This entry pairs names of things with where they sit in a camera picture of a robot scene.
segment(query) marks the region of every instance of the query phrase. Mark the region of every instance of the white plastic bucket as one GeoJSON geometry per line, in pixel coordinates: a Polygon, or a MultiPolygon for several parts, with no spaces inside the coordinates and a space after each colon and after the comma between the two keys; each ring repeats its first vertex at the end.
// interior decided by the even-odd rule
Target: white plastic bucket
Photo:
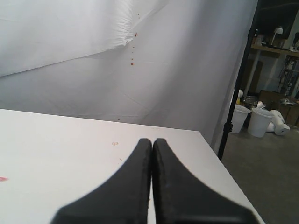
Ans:
{"type": "Polygon", "coordinates": [[[248,133],[258,138],[262,138],[273,117],[274,115],[269,111],[252,108],[248,133]]]}
{"type": "Polygon", "coordinates": [[[247,115],[250,113],[250,109],[244,106],[235,105],[235,110],[232,118],[233,130],[232,133],[238,134],[244,124],[247,115]]]}

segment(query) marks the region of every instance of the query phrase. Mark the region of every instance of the white table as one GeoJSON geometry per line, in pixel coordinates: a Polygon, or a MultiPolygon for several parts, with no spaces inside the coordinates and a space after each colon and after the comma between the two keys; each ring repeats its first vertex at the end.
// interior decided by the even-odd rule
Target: white table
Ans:
{"type": "Polygon", "coordinates": [[[0,182],[0,223],[48,224],[107,180],[140,138],[165,138],[197,178],[264,223],[199,132],[9,110],[0,110],[0,177],[8,178],[0,182]]]}

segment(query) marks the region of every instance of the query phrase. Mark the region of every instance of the red speck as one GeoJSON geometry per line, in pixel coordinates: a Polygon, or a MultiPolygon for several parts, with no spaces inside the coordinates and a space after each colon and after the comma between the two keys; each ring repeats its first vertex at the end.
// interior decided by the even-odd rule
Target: red speck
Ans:
{"type": "Polygon", "coordinates": [[[5,177],[0,176],[0,182],[1,182],[1,181],[7,181],[7,180],[8,180],[8,178],[5,178],[5,177]]]}

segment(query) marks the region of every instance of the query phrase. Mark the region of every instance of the lamp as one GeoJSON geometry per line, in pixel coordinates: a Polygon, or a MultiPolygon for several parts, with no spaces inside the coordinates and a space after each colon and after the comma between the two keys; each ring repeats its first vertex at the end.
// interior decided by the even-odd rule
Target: lamp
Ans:
{"type": "Polygon", "coordinates": [[[276,27],[275,28],[275,30],[274,30],[274,36],[273,36],[271,45],[273,45],[273,41],[274,41],[275,35],[276,34],[282,34],[283,32],[284,32],[284,29],[282,29],[282,27],[276,27]]]}

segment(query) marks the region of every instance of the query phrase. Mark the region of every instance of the white backdrop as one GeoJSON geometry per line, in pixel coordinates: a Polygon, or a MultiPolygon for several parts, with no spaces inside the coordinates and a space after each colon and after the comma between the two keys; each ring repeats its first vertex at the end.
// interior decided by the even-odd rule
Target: white backdrop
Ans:
{"type": "Polygon", "coordinates": [[[126,46],[1,77],[0,108],[199,130],[217,151],[256,2],[136,0],[126,46]]]}

